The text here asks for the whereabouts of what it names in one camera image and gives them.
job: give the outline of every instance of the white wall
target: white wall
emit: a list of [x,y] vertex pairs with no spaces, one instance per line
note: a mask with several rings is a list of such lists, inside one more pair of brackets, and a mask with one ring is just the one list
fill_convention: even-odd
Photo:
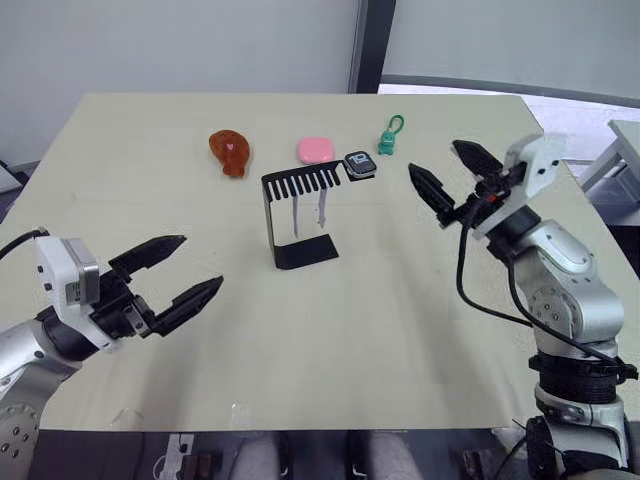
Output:
[[346,92],[357,4],[2,1],[0,160],[40,160],[85,92]]
[[398,0],[383,74],[640,99],[640,2]]

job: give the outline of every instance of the beige table surface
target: beige table surface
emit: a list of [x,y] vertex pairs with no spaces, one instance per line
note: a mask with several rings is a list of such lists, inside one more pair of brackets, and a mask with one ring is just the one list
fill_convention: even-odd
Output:
[[[267,244],[260,177],[297,166],[303,136],[338,155],[376,143],[406,119],[374,180],[329,191],[340,258],[279,271]],[[248,175],[232,180],[208,150],[219,129],[244,133]],[[34,226],[81,237],[109,258],[163,234],[189,241],[131,288],[159,311],[219,275],[218,296],[167,338],[130,339],[95,355],[48,404],[43,427],[91,430],[444,428],[507,425],[537,414],[531,331],[468,308],[454,288],[459,227],[442,231],[409,181],[416,162],[462,200],[473,180],[450,152],[481,142],[503,158],[539,127],[511,96],[95,94],[86,96],[0,227],[4,244]],[[315,199],[301,205],[316,215]],[[290,220],[291,205],[274,213]],[[596,255],[625,308],[620,350],[638,363],[638,280],[563,166],[533,207]],[[314,221],[307,221],[318,229]],[[279,235],[290,237],[286,226]],[[471,241],[465,283],[482,303],[515,313],[506,272]],[[33,244],[0,262],[0,328],[47,306]],[[637,382],[620,389],[640,419]]]

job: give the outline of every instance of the pink sponge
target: pink sponge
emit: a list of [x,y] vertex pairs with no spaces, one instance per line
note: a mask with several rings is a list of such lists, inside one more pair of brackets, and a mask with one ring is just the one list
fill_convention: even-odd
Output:
[[305,137],[298,142],[298,159],[302,163],[326,163],[335,159],[331,140],[325,137]]

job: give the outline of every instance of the watch face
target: watch face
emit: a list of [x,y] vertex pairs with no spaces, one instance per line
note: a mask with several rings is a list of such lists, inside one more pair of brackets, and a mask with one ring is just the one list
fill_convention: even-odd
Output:
[[344,157],[345,165],[354,177],[368,177],[376,172],[376,164],[366,152],[354,152]]

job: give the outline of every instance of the green toy figure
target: green toy figure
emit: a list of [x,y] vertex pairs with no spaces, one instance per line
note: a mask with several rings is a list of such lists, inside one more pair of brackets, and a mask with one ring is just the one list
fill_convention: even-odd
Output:
[[[393,122],[396,119],[400,120],[400,126],[396,130],[393,130]],[[402,130],[402,127],[404,127],[404,118],[402,118],[402,115],[394,115],[391,117],[389,126],[380,137],[380,143],[378,144],[379,155],[393,155],[393,147],[396,144],[396,134]]]

